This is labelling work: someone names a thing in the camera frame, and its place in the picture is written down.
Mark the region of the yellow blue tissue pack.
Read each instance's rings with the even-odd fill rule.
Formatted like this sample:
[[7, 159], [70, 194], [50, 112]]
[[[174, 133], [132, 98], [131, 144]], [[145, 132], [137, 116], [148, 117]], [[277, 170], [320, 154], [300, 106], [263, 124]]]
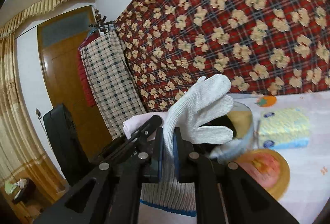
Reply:
[[258, 146], [262, 149], [306, 147], [310, 138], [310, 120], [299, 107], [263, 111], [257, 133]]

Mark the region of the clear plastic storage jar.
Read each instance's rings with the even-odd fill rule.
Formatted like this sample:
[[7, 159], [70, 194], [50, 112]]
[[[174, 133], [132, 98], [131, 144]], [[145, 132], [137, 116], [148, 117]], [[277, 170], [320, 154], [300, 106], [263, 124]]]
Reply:
[[225, 144], [216, 146], [209, 158], [224, 164], [236, 160], [253, 145], [254, 124], [252, 111], [239, 102], [234, 102], [233, 109], [227, 114], [236, 131], [236, 136]]

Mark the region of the white persimmon print tablecloth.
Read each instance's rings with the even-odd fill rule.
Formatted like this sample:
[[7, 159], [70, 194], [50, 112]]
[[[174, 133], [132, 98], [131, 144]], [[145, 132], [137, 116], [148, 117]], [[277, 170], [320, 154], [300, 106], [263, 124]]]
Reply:
[[[260, 107], [255, 94], [230, 94], [252, 111], [255, 126], [261, 113], [282, 108], [302, 108], [310, 122], [307, 147], [278, 152], [290, 168], [290, 184], [280, 204], [299, 223], [313, 223], [329, 200], [329, 91], [276, 96], [276, 103]], [[196, 217], [170, 213], [141, 203], [138, 223], [196, 223]]]

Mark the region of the black fabric item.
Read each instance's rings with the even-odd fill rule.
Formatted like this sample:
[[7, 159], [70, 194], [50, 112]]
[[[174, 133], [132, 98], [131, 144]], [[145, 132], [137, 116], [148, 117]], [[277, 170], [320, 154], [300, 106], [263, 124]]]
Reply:
[[[237, 131], [227, 115], [218, 117], [208, 123], [205, 123], [203, 126], [224, 126], [233, 132], [234, 139], [237, 137]], [[194, 144], [193, 148], [194, 148], [195, 152], [205, 155], [205, 154], [210, 154], [211, 151], [216, 148], [216, 145], [214, 145], [214, 144]]]

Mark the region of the yellow lid with red picture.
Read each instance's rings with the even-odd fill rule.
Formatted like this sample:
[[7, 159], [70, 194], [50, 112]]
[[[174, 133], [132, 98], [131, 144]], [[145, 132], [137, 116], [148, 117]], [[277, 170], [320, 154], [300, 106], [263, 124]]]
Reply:
[[257, 149], [244, 153], [235, 160], [275, 200], [287, 191], [290, 168], [285, 158], [270, 149]]

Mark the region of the yellow sponge cloth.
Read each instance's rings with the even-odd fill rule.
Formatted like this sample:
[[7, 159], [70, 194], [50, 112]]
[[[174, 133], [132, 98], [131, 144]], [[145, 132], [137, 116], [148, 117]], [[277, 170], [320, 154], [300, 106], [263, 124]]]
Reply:
[[237, 131], [236, 138], [244, 138], [252, 123], [252, 113], [250, 111], [231, 111], [227, 116]]

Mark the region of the black chair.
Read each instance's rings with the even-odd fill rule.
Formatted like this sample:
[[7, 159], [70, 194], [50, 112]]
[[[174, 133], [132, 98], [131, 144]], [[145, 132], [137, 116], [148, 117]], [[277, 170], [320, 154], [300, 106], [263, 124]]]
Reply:
[[45, 114], [43, 121], [61, 171], [73, 186], [93, 169], [93, 165], [79, 142], [72, 115], [61, 103]]

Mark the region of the gold fringed curtain valance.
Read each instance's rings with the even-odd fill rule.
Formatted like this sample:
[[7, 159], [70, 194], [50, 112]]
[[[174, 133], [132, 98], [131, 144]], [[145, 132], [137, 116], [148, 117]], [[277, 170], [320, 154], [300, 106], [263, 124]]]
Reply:
[[50, 13], [67, 1], [71, 0], [41, 0], [23, 9], [1, 26], [1, 39], [14, 33], [28, 18]]

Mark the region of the red plaid teddy bear blanket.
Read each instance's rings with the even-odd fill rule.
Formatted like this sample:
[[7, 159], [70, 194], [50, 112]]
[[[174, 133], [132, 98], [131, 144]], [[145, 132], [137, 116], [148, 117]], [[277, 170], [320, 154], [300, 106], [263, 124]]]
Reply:
[[148, 112], [215, 74], [237, 94], [329, 90], [329, 0], [132, 0], [115, 24]]

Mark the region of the beige green checked cloth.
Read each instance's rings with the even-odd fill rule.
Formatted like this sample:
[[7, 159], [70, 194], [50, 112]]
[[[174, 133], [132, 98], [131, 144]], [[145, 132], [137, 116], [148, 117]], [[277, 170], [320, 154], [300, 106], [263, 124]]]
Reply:
[[115, 31], [80, 49], [91, 92], [113, 140], [124, 135], [123, 122], [146, 112]]

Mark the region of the gold striped curtain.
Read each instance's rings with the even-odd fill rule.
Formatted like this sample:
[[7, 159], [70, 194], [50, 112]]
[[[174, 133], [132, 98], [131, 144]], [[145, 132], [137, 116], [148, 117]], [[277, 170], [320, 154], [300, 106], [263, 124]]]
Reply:
[[44, 150], [20, 89], [14, 35], [1, 39], [1, 186], [30, 178], [50, 203], [63, 192], [64, 179]]

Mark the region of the white knit work glove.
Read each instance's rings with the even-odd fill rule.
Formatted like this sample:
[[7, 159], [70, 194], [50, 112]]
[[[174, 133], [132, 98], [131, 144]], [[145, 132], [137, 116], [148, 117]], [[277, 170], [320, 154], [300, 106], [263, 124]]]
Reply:
[[158, 184], [143, 184], [143, 204], [184, 216], [196, 215], [194, 184], [179, 183], [175, 177], [174, 130], [179, 127], [183, 140], [192, 144], [221, 145], [231, 141], [231, 129], [208, 125], [232, 110], [234, 102], [227, 94], [230, 87], [225, 75], [201, 77], [168, 110], [163, 126], [162, 178]]

